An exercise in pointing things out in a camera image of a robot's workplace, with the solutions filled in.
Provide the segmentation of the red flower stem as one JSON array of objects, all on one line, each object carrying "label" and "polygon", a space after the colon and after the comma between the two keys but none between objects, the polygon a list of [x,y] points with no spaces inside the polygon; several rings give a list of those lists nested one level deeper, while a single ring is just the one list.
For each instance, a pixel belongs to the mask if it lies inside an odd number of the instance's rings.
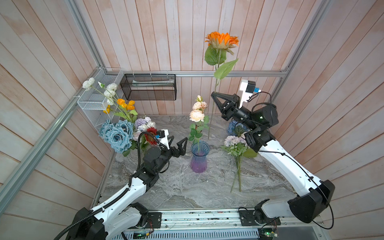
[{"label": "red flower stem", "polygon": [[149,134],[145,134],[146,141],[151,145],[156,146],[158,144],[156,141],[156,135],[157,135],[156,128],[150,127],[146,131],[147,133],[149,133]]}]

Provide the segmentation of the blue purple glass vase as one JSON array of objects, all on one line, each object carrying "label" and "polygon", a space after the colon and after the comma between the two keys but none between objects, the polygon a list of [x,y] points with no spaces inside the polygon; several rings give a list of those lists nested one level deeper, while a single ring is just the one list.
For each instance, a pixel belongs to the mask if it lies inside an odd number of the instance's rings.
[{"label": "blue purple glass vase", "polygon": [[207,155],[210,152],[210,146],[204,141],[200,141],[191,146],[192,159],[190,168],[193,172],[201,174],[207,170]]}]

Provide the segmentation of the peach pink rose stem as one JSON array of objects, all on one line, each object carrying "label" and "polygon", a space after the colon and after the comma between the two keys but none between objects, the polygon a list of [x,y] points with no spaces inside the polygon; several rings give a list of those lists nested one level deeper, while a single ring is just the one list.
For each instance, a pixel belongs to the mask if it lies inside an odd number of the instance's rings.
[{"label": "peach pink rose stem", "polygon": [[208,104],[203,100],[203,97],[198,95],[196,102],[190,112],[190,121],[193,123],[190,126],[189,141],[200,149],[200,140],[203,136],[203,130],[208,128],[209,116],[205,114]]}]

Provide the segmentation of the pink lilac mixed bouquet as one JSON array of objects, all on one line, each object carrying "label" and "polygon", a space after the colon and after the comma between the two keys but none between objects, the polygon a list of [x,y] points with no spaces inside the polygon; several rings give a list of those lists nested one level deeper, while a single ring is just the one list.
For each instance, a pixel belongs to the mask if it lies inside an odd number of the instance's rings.
[{"label": "pink lilac mixed bouquet", "polygon": [[150,117],[138,118],[134,123],[134,127],[133,140],[137,141],[141,132],[145,132],[149,128],[155,128],[156,123]]}]

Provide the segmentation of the teal blue rose bunch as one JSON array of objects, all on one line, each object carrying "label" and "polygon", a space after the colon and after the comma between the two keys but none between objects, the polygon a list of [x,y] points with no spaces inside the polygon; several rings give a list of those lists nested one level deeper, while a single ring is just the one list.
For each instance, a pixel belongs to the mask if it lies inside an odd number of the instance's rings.
[{"label": "teal blue rose bunch", "polygon": [[117,123],[112,123],[106,120],[99,130],[99,136],[102,140],[111,145],[111,148],[120,154],[130,152],[135,147],[133,143],[134,127],[127,120],[119,120]]}]

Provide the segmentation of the yellow orange flower stem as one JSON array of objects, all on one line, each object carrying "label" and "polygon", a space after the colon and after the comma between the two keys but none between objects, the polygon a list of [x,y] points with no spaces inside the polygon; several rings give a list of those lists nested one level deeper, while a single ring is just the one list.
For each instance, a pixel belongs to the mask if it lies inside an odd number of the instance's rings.
[{"label": "yellow orange flower stem", "polygon": [[112,113],[128,122],[134,123],[138,116],[135,103],[136,102],[133,100],[127,102],[124,99],[117,99],[117,101],[114,101],[111,98],[107,98],[107,108],[103,110],[103,112],[107,115]]}]

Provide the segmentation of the white flower stem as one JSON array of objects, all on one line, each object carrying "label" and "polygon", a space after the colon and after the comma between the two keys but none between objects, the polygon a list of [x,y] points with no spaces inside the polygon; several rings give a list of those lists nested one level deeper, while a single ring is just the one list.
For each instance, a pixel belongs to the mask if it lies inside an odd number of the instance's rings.
[{"label": "white flower stem", "polygon": [[105,85],[101,82],[97,82],[94,78],[89,78],[83,82],[82,88],[85,91],[95,90],[97,93],[101,94],[106,98],[107,105],[113,106],[117,102],[117,89],[118,85],[116,83],[111,83]]}]

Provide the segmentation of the clear grey glass vase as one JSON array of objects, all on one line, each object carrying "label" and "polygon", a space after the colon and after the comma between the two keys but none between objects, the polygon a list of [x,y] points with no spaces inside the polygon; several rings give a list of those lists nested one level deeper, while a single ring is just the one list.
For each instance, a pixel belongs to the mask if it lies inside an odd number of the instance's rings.
[{"label": "clear grey glass vase", "polygon": [[148,150],[151,148],[151,146],[144,146],[141,147],[141,161],[144,160],[145,155],[147,154]]}]

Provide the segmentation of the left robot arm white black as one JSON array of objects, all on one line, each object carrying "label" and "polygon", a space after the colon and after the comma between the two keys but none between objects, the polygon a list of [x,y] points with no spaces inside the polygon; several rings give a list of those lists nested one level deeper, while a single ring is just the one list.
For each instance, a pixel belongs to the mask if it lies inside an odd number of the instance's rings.
[{"label": "left robot arm white black", "polygon": [[79,210],[72,224],[56,236],[57,240],[63,236],[68,240],[110,240],[129,228],[146,225],[148,210],[136,199],[156,184],[172,157],[185,155],[188,142],[188,138],[184,138],[172,147],[174,138],[168,136],[167,130],[158,131],[154,139],[158,146],[139,158],[140,165],[129,182],[92,209]]}]

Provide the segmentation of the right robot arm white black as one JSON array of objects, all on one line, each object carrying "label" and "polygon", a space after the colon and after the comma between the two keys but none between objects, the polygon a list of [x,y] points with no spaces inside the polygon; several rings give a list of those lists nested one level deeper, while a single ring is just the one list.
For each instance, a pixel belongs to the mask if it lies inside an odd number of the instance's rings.
[{"label": "right robot arm white black", "polygon": [[255,207],[257,223],[266,224],[274,218],[295,217],[303,223],[311,223],[330,206],[335,185],[322,181],[296,161],[270,133],[270,127],[278,121],[277,107],[264,103],[258,110],[241,106],[241,98],[213,92],[211,97],[219,108],[222,118],[234,120],[249,129],[245,140],[249,148],[268,160],[291,184],[296,197],[291,200],[261,201]]}]

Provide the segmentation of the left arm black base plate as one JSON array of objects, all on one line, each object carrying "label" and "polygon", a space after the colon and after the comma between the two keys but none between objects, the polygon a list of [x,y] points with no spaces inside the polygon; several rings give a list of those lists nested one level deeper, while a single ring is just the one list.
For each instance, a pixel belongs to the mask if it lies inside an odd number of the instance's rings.
[{"label": "left arm black base plate", "polygon": [[142,215],[140,227],[145,229],[160,229],[162,224],[161,212],[149,212]]}]

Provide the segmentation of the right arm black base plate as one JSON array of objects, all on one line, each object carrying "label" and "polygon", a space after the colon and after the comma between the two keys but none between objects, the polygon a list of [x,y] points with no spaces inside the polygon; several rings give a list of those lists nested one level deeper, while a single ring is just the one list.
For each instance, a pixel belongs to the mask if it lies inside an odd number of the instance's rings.
[{"label": "right arm black base plate", "polygon": [[268,218],[261,210],[248,210],[246,208],[238,208],[239,218],[243,227],[250,226],[280,226],[280,218]]}]

